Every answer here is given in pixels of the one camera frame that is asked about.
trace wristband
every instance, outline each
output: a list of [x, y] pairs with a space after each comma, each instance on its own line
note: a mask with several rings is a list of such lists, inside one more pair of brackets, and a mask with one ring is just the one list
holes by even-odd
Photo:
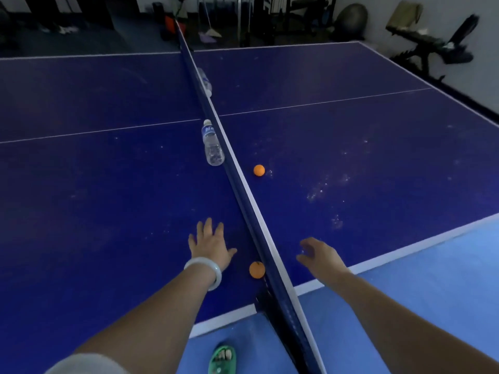
[[219, 284], [221, 282], [221, 270], [220, 270], [220, 267], [214, 261], [212, 261], [206, 257], [191, 258], [189, 261], [187, 261], [186, 265], [184, 266], [184, 270], [187, 269], [192, 264], [208, 265], [215, 272], [215, 275], [216, 275], [215, 282], [209, 287], [208, 291], [214, 290], [219, 286]]

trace green slipper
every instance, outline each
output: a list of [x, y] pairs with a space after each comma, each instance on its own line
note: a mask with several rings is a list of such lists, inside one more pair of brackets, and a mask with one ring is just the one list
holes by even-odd
[[[225, 357], [226, 351], [230, 351], [230, 359]], [[235, 349], [232, 346], [217, 346], [209, 360], [208, 374], [235, 374]]]

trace ping pong table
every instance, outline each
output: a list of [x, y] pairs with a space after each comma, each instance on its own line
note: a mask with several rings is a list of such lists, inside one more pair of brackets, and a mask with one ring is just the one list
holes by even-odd
[[[208, 216], [238, 253], [191, 336], [256, 313], [277, 281], [324, 371], [296, 304], [321, 286], [296, 262], [301, 239], [358, 273], [497, 217], [496, 125], [363, 43], [183, 48], [0, 60], [8, 371], [47, 369], [161, 288]], [[206, 117], [220, 167], [204, 157]], [[262, 249], [277, 266], [265, 281], [248, 273]]]

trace bottle label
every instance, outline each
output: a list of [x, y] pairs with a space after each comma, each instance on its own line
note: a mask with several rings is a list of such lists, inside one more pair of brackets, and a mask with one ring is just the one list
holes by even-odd
[[215, 129], [213, 128], [212, 125], [203, 126], [201, 133], [203, 134], [203, 138], [204, 138], [206, 135], [210, 135], [211, 133], [215, 133]]

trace plastic bottle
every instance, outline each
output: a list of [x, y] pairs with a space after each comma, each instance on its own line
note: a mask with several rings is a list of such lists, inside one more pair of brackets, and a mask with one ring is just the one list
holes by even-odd
[[203, 80], [206, 95], [211, 98], [212, 90], [213, 90], [212, 85], [209, 82], [208, 77], [206, 76], [206, 73], [199, 67], [198, 67], [198, 71], [199, 71], [199, 74], [201, 75], [201, 80]]
[[213, 166], [221, 165], [225, 160], [225, 155], [221, 150], [215, 129], [209, 119], [203, 122], [201, 133], [203, 134], [203, 143], [205, 144], [206, 161]]

